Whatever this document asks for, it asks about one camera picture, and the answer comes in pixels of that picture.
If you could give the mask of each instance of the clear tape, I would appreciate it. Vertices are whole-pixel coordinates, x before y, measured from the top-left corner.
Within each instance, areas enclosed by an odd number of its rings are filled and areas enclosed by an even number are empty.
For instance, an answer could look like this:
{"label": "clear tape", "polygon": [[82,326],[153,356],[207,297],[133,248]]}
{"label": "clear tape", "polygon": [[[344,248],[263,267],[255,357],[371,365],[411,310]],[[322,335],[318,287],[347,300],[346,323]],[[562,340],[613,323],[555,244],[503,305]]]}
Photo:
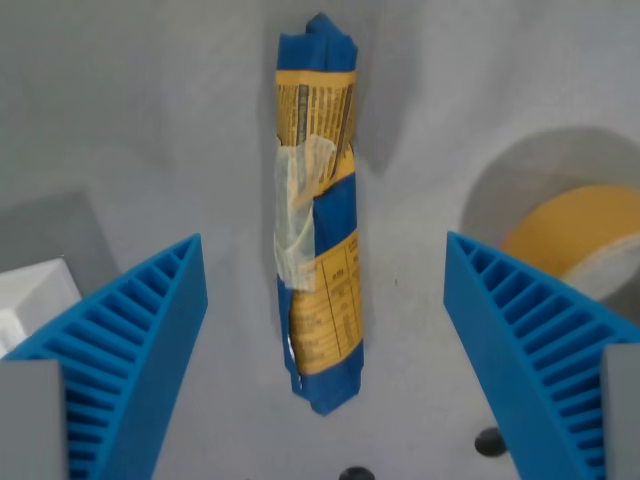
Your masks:
{"label": "clear tape", "polygon": [[315,290],[314,275],[301,267],[315,258],[313,197],[335,152],[331,140],[315,134],[298,146],[278,147],[274,253],[278,275],[288,288]]}

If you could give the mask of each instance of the white block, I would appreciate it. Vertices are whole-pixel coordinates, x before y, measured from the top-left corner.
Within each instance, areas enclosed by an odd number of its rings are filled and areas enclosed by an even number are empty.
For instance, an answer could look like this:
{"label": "white block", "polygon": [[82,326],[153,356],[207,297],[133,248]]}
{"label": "white block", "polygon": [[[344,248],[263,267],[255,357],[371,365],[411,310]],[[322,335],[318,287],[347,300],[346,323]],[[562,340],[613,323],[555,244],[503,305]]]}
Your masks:
{"label": "white block", "polygon": [[0,357],[79,300],[62,258],[0,273]]}

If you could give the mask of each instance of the ribbed blue plastic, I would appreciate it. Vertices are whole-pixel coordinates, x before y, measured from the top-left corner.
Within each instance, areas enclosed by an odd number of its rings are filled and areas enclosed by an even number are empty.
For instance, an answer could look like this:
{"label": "ribbed blue plastic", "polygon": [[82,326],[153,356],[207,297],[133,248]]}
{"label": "ribbed blue plastic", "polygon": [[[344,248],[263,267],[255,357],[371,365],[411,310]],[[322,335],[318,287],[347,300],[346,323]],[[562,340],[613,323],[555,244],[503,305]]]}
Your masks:
{"label": "ribbed blue plastic", "polygon": [[151,478],[207,309],[200,236],[82,300],[4,360],[55,359],[69,478]]}
{"label": "ribbed blue plastic", "polygon": [[522,479],[604,480],[600,359],[640,329],[451,232],[444,304]]}

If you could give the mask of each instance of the yellow tape roll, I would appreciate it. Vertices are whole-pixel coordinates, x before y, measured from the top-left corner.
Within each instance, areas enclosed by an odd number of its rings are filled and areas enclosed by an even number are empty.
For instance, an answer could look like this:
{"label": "yellow tape roll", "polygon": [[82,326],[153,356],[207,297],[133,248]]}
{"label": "yellow tape roll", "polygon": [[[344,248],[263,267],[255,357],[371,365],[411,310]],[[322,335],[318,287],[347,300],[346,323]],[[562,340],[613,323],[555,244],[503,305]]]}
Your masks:
{"label": "yellow tape roll", "polygon": [[[569,284],[584,283],[576,277],[622,252],[633,250],[637,257],[639,248],[640,190],[610,185],[578,188],[542,204],[502,245],[505,253]],[[618,265],[637,267],[626,260]]]}

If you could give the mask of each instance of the nutrition label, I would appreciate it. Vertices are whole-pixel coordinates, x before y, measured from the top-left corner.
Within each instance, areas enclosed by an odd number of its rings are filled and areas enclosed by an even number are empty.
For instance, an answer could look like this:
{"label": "nutrition label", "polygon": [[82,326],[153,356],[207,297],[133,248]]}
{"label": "nutrition label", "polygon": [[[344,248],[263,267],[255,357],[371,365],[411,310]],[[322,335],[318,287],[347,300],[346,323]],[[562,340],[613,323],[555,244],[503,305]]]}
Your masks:
{"label": "nutrition label", "polygon": [[294,292],[290,332],[298,371],[310,375],[340,363],[362,341],[357,231],[304,268],[316,288]]}

